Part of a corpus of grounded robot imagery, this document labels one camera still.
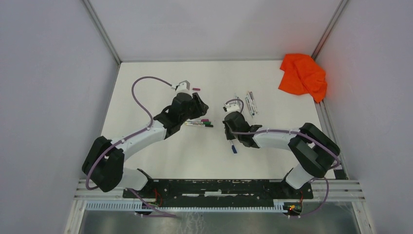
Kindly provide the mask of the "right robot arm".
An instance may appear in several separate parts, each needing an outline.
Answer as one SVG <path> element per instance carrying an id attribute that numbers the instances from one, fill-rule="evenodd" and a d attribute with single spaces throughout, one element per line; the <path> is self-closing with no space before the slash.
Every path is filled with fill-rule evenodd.
<path id="1" fill-rule="evenodd" d="M 318 127 L 305 123 L 296 130 L 265 128 L 249 125 L 244 116 L 236 111 L 223 120 L 228 140 L 236 139 L 249 148 L 277 148 L 292 152 L 298 161 L 284 178 L 282 195 L 294 199 L 301 187 L 314 178 L 323 178 L 326 173 L 338 167 L 340 148 Z"/>

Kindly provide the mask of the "purple capped horizontal marker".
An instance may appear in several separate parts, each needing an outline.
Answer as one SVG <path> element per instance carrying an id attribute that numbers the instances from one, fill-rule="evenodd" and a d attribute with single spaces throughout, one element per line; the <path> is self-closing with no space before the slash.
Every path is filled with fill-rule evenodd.
<path id="1" fill-rule="evenodd" d="M 205 118 L 205 119 L 192 119 L 192 120 L 188 120 L 191 122 L 210 122 L 209 119 Z"/>

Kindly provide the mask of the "blue capped marker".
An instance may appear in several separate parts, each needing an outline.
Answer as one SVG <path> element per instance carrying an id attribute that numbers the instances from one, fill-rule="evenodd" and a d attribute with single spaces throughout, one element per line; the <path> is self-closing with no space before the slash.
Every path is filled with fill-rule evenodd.
<path id="1" fill-rule="evenodd" d="M 235 145 L 234 145 L 233 141 L 232 141 L 232 140 L 230 140 L 229 142 L 230 142 L 230 145 L 231 145 L 231 150 L 232 150 L 233 154 L 237 154 L 237 149 L 236 149 L 236 147 L 235 147 Z"/>

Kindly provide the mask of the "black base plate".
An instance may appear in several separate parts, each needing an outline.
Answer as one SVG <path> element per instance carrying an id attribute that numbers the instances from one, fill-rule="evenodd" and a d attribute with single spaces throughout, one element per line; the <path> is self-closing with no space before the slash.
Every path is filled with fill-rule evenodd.
<path id="1" fill-rule="evenodd" d="M 161 207 L 263 207 L 313 199 L 309 183 L 296 190 L 270 179 L 150 179 L 140 191 L 125 190 L 125 198 L 155 199 Z"/>

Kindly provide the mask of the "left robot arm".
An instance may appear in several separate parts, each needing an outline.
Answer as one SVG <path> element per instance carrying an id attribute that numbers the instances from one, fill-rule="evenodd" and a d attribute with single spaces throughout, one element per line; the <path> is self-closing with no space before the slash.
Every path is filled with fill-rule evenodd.
<path id="1" fill-rule="evenodd" d="M 139 169 L 129 169 L 124 163 L 134 154 L 156 142 L 165 140 L 178 132 L 189 119 L 204 116 L 209 109 L 198 93 L 178 93 L 171 105 L 153 117 L 148 126 L 118 139 L 98 137 L 82 165 L 82 171 L 95 186 L 86 185 L 87 189 L 99 188 L 109 192 L 116 187 L 134 189 L 140 198 L 152 195 L 153 185 L 150 176 Z"/>

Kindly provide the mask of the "orange cloth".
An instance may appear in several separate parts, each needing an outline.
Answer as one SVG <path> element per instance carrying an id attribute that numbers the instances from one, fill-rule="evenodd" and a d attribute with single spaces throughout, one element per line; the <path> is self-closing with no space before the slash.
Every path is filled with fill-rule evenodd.
<path id="1" fill-rule="evenodd" d="M 305 54 L 286 54 L 280 69 L 284 71 L 279 89 L 293 95 L 309 94 L 316 103 L 327 92 L 326 72 Z"/>

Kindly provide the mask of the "yellow capped marker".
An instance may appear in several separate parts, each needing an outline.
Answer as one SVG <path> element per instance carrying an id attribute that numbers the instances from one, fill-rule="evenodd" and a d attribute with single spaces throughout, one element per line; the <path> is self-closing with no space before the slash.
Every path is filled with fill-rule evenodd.
<path id="1" fill-rule="evenodd" d="M 256 106 L 254 104 L 252 93 L 250 91 L 247 91 L 246 98 L 248 99 L 251 115 L 255 116 L 257 114 L 257 111 L 256 111 Z"/>

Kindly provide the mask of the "green capped horizontal marker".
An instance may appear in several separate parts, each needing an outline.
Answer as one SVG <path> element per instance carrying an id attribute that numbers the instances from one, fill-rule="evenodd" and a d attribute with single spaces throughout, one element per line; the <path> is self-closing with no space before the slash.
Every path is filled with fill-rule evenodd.
<path id="1" fill-rule="evenodd" d="M 186 121 L 185 124 L 212 125 L 209 121 Z"/>

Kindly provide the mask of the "aluminium frame rail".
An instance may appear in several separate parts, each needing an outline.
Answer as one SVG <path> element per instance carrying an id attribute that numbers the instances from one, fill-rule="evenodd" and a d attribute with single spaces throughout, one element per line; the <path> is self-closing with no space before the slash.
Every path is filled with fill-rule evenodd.
<path id="1" fill-rule="evenodd" d="M 81 179 L 75 191 L 75 200 L 126 200 L 123 193 L 126 190 L 116 187 L 109 192 L 103 192 L 99 188 L 88 190 L 86 180 Z M 326 182 L 323 179 L 311 183 L 313 199 L 311 201 L 322 201 L 326 192 L 329 192 L 328 202 L 365 202 L 365 195 L 362 187 L 357 180 L 337 180 L 330 179 Z"/>

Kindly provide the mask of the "black capped horizontal marker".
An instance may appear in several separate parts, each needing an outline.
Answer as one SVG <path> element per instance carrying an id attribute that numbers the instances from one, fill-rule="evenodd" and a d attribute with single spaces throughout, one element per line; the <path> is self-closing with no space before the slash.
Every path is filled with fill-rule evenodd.
<path id="1" fill-rule="evenodd" d="M 185 123 L 186 126 L 195 126 L 195 127 L 209 127 L 213 128 L 214 126 L 211 124 L 198 124 L 198 123 Z"/>

